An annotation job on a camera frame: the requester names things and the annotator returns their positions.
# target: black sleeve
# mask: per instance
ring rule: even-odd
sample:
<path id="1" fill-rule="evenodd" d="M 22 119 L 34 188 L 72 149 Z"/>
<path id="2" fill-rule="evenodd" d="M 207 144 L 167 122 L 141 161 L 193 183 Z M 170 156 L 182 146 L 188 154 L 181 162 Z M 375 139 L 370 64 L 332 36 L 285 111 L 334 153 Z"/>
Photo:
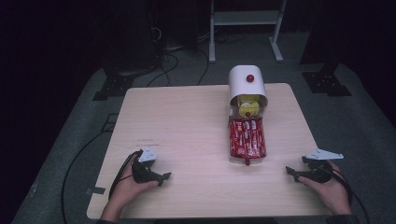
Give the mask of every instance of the black sleeve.
<path id="1" fill-rule="evenodd" d="M 111 221 L 105 221 L 105 220 L 97 220 L 96 224 L 117 224 L 117 223 Z"/>
<path id="2" fill-rule="evenodd" d="M 327 224 L 359 224 L 357 217 L 353 215 L 332 216 L 326 218 Z"/>

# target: red knob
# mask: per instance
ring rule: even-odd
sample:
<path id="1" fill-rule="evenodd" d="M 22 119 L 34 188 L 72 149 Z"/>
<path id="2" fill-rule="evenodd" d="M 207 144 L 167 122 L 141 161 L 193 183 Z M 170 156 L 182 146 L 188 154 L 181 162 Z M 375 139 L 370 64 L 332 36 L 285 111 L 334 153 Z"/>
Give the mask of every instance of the red knob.
<path id="1" fill-rule="evenodd" d="M 254 81 L 254 76 L 253 75 L 247 75 L 247 82 L 253 82 Z"/>

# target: floor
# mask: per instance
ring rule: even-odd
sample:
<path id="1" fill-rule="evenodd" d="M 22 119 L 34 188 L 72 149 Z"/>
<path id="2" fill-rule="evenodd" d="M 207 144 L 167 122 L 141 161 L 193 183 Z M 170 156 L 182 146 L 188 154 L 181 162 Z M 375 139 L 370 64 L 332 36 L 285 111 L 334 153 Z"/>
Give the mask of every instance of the floor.
<path id="1" fill-rule="evenodd" d="M 201 44 L 200 50 L 184 49 L 172 53 L 173 56 L 163 56 L 164 70 L 170 70 L 177 62 L 176 67 L 167 72 L 168 78 L 162 75 L 153 80 L 163 73 L 157 69 L 136 78 L 133 87 L 228 84 L 228 73 L 234 66 L 259 66 L 265 83 L 291 85 L 318 147 L 344 154 L 345 158 L 337 164 L 363 201 L 371 223 L 393 223 L 396 220 L 395 128 L 365 91 L 357 75 L 342 64 L 335 75 L 351 96 L 331 97 L 309 90 L 302 72 L 317 71 L 321 67 L 320 64 L 299 65 L 309 33 L 279 36 L 283 63 L 276 62 L 269 35 L 244 35 L 232 44 L 217 44 L 216 63 L 207 63 L 207 43 Z M 122 97 L 92 100 L 105 80 L 102 69 L 92 74 L 13 223 L 63 223 L 64 217 L 67 223 L 94 223 L 87 218 L 86 210 L 111 138 L 111 133 L 101 134 L 101 130 L 107 116 L 120 111 L 123 100 Z M 361 223 L 365 223 L 359 204 L 355 201 L 352 206 Z M 275 217 L 275 222 L 309 224 L 324 223 L 324 219 Z M 168 220 L 168 223 L 198 221 Z M 201 221 L 219 223 L 212 219 Z M 150 222 L 154 220 L 129 219 L 121 223 Z M 234 222 L 264 223 L 264 219 Z"/>

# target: table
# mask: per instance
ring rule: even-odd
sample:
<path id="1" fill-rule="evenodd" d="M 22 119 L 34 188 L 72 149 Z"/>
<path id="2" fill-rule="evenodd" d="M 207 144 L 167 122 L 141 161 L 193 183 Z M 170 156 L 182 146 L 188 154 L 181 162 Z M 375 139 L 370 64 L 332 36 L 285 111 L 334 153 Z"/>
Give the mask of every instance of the table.
<path id="1" fill-rule="evenodd" d="M 172 172 L 163 186 L 140 195 L 122 217 L 280 217 L 328 215 L 285 166 L 307 170 L 301 156 L 317 148 L 288 84 L 265 85 L 268 107 L 263 163 L 229 162 L 227 85 L 127 91 L 87 215 L 99 218 L 108 190 L 128 154 L 150 145 L 153 172 Z"/>
<path id="2" fill-rule="evenodd" d="M 278 63 L 283 62 L 282 54 L 276 43 L 287 0 L 282 0 L 279 10 L 258 11 L 216 11 L 214 0 L 210 7 L 209 61 L 216 61 L 215 26 L 217 25 L 274 25 L 274 35 L 269 37 L 271 48 Z"/>

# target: white stand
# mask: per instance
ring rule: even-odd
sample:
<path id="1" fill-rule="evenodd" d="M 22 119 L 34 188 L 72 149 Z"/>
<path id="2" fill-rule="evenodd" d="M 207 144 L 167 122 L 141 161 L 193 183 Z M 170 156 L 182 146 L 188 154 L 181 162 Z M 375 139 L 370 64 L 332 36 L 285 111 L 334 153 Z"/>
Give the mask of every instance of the white stand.
<path id="1" fill-rule="evenodd" d="M 275 25 L 274 36 L 269 37 L 271 47 L 278 63 L 283 62 L 283 57 L 277 46 L 277 37 L 279 35 L 280 25 L 283 20 L 287 0 L 282 0 L 280 10 L 269 11 L 227 11 L 215 12 L 214 0 L 210 7 L 210 43 L 209 43 L 209 61 L 216 62 L 215 52 L 215 26 L 216 25 Z"/>

